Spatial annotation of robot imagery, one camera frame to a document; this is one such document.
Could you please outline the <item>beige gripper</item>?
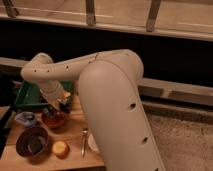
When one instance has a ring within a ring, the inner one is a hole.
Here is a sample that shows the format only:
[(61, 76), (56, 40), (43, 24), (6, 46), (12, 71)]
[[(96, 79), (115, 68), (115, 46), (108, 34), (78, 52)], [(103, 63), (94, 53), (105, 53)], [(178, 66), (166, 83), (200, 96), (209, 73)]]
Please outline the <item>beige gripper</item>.
[(49, 93), (45, 95), (46, 101), (56, 110), (60, 109), (60, 105), (65, 105), (68, 102), (69, 93), (63, 90), (59, 94)]

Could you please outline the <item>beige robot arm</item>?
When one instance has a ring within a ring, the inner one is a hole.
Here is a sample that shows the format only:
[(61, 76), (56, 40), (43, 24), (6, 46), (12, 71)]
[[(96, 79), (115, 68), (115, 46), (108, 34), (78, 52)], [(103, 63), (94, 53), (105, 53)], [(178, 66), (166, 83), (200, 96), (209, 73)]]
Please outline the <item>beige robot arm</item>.
[(138, 91), (144, 72), (128, 49), (97, 52), (55, 63), (37, 54), (21, 69), (51, 101), (61, 80), (76, 80), (83, 112), (107, 171), (166, 171)]

